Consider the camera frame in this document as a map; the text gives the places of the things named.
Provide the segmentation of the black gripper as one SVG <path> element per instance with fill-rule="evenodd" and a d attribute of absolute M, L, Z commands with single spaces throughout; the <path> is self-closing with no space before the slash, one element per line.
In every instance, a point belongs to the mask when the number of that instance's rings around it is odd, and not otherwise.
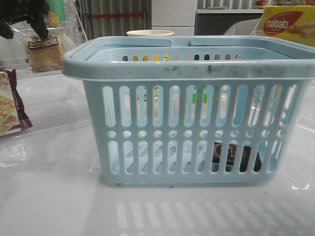
<path fill-rule="evenodd" d="M 30 26 L 41 39 L 48 38 L 43 15 L 49 12 L 45 0 L 1 0 L 0 1 L 0 35 L 12 39 L 14 32 L 8 23 L 29 21 Z"/>

